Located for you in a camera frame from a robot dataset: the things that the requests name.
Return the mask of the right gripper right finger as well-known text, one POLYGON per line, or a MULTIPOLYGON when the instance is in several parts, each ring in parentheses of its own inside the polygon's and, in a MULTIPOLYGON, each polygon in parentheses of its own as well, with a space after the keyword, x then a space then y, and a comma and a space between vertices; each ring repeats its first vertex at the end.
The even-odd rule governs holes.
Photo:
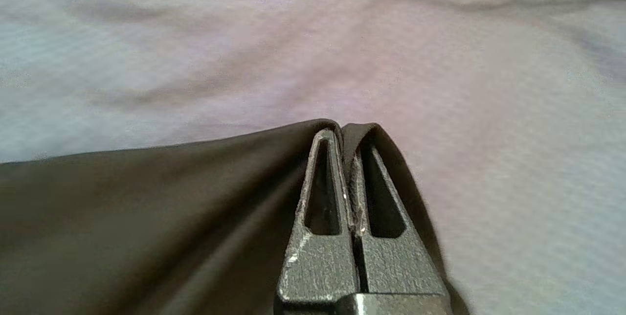
POLYGON ((358 292, 346 315, 449 315, 451 300, 380 152, 358 148, 348 183, 358 292))

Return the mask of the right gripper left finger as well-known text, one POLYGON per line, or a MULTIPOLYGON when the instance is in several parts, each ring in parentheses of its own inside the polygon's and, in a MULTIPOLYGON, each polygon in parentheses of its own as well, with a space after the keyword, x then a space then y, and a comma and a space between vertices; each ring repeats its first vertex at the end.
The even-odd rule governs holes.
POLYGON ((280 304, 334 304, 358 291, 340 159, 335 132, 316 133, 277 285, 280 304))

